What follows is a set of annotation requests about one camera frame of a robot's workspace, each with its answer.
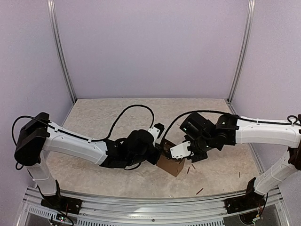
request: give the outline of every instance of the white wall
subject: white wall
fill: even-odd
[[[15,170],[11,125],[45,111],[62,123],[71,108],[43,0],[0,1],[0,224],[13,225],[30,178]],[[20,121],[16,135],[27,121]]]
[[[248,45],[234,107],[254,118],[286,119],[301,113],[301,1],[256,0]],[[265,169],[287,150],[255,145]],[[280,186],[293,226],[301,225],[301,173]]]
[[[226,98],[248,0],[55,1],[78,98]]]

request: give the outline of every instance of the small cardboard box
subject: small cardboard box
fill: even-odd
[[[171,147],[175,146],[172,142],[165,140],[164,141],[164,150],[167,151]],[[161,154],[157,166],[165,170],[167,173],[170,173],[173,176],[178,176],[185,164],[185,159],[167,159],[164,153]]]

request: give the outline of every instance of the black cable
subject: black cable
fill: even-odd
[[[266,199],[265,199],[264,206],[263,206],[262,211],[261,211],[261,213],[260,213],[259,216],[261,216],[261,215],[263,214],[263,211],[264,211],[264,209],[265,209],[265,206],[267,205],[268,197],[269,197],[269,193],[267,193],[267,197],[266,197]]]
[[[21,170],[21,169],[23,169],[24,165],[21,165],[21,167],[18,167],[18,165],[19,165],[19,163],[17,162],[17,163],[16,163],[16,170]]]
[[[135,166],[135,167],[133,167],[133,168],[126,169],[126,167],[125,167],[125,168],[123,168],[123,169],[124,169],[124,170],[126,170],[126,171],[130,171],[130,170],[137,169],[139,166],[141,166],[141,162],[140,162],[140,163],[138,163],[138,165],[136,165],[136,166]]]
[[[168,128],[166,129],[162,139],[161,139],[161,143],[160,145],[162,146],[162,149],[164,147],[164,140],[165,140],[165,137],[167,135],[167,133],[169,132],[169,130],[171,129],[171,127],[174,125],[174,123],[181,117],[187,115],[187,114],[191,114],[191,113],[194,113],[194,112],[197,112],[197,113],[215,113],[215,114],[224,114],[224,115],[232,115],[230,113],[227,113],[227,112],[221,112],[221,111],[214,111],[214,110],[195,110],[195,111],[189,111],[189,112],[184,112],[182,114],[180,114],[179,116],[177,116],[172,122],[171,124],[168,126]]]
[[[154,115],[154,112],[153,112],[148,106],[145,106],[145,105],[130,105],[130,106],[126,107],[126,108],[120,113],[120,115],[117,117],[117,119],[114,121],[114,123],[112,124],[112,126],[111,126],[111,128],[110,128],[109,134],[107,135],[106,138],[102,138],[102,139],[94,139],[94,140],[91,140],[91,142],[99,142],[99,141],[103,141],[103,140],[109,139],[110,136],[111,136],[111,134],[112,134],[112,131],[113,131],[115,125],[116,125],[116,123],[118,122],[118,120],[121,118],[121,116],[124,114],[124,112],[126,112],[129,108],[132,108],[132,107],[143,107],[143,108],[148,109],[148,110],[150,111],[151,115],[152,115],[152,121],[151,121],[151,125],[150,125],[150,127],[152,127],[152,125],[154,124],[154,121],[155,121],[155,115]],[[41,120],[39,120],[39,119],[36,119],[36,118],[34,118],[34,117],[32,117],[32,116],[22,115],[22,116],[18,117],[18,118],[14,121],[13,126],[12,126],[12,129],[11,129],[11,135],[12,135],[12,138],[13,138],[13,141],[14,141],[15,145],[17,145],[17,142],[16,142],[16,140],[15,140],[15,136],[14,136],[15,124],[16,124],[20,119],[22,119],[22,118],[33,119],[33,120],[35,120],[35,121],[38,121],[38,122],[42,123],[43,125],[45,125],[45,126],[47,126],[47,127],[50,127],[50,128],[52,128],[52,129],[55,129],[54,126],[51,126],[51,125],[49,125],[49,124],[47,124],[47,123],[45,123],[45,122],[43,122],[43,121],[41,121]],[[67,131],[65,131],[65,130],[62,130],[62,129],[58,129],[58,131],[61,132],[61,133],[67,134],[67,135],[69,135],[69,136],[78,138],[78,139],[82,139],[82,140],[86,140],[86,141],[89,140],[89,139],[86,138],[86,137],[81,137],[81,136],[79,136],[79,135],[76,135],[76,134],[73,134],[73,133],[69,133],[69,132],[67,132]]]
[[[289,122],[257,121],[257,120],[253,120],[253,119],[245,119],[245,118],[242,118],[242,117],[240,117],[240,116],[238,116],[238,115],[233,115],[233,114],[232,114],[232,117],[233,117],[233,118],[240,119],[240,120],[242,120],[242,121],[249,121],[249,122],[256,122],[256,123],[263,123],[263,124],[272,124],[272,125],[292,125],[292,124],[293,124],[293,125],[296,125],[296,126],[301,126],[300,123],[297,123],[298,119],[297,119],[297,117],[294,116],[294,115],[290,115],[290,116],[287,117],[287,120],[288,120]],[[292,122],[292,121],[290,120],[290,118],[295,118],[296,121],[295,121],[295,122]]]
[[[118,115],[117,119],[114,121],[114,123],[112,124],[111,126],[111,129],[109,131],[109,134],[106,138],[103,138],[103,139],[97,139],[97,140],[92,140],[92,142],[99,142],[99,141],[103,141],[103,140],[107,140],[110,138],[112,132],[113,132],[113,129],[116,125],[116,123],[118,122],[118,120],[121,118],[121,116],[124,114],[124,112],[126,112],[129,108],[132,108],[132,107],[143,107],[143,108],[146,108],[147,110],[150,111],[151,115],[152,115],[152,121],[151,121],[151,125],[150,127],[152,127],[152,125],[154,124],[154,121],[155,121],[155,115],[154,115],[154,112],[148,107],[148,106],[145,106],[145,105],[130,105],[128,107],[126,107],[121,113],[120,115]]]

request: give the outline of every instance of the wooden stick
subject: wooden stick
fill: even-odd
[[[201,190],[199,190],[198,193],[196,193],[196,194],[199,194],[202,190],[203,190],[203,188]]]

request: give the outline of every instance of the beige floor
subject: beige floor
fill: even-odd
[[[86,136],[103,138],[119,113],[132,104],[149,106],[155,113],[155,123],[160,122],[166,128],[185,111],[211,109],[229,112],[225,101],[219,99],[84,99],[76,102],[64,127]],[[214,123],[219,117],[216,114],[203,115]],[[179,125],[184,118],[172,127],[167,136],[175,144],[183,140],[184,133]],[[147,129],[150,123],[151,115],[146,109],[129,109],[117,123],[111,138],[126,137],[134,129]],[[211,150],[208,155],[208,159],[194,163],[196,169],[186,161],[176,178],[148,162],[143,162],[136,170],[125,171],[106,169],[83,159],[50,153],[47,163],[61,189],[122,197],[189,197],[196,196],[201,188],[203,191],[198,196],[222,194],[244,190],[248,181],[258,175],[247,145],[225,146],[221,152]]]

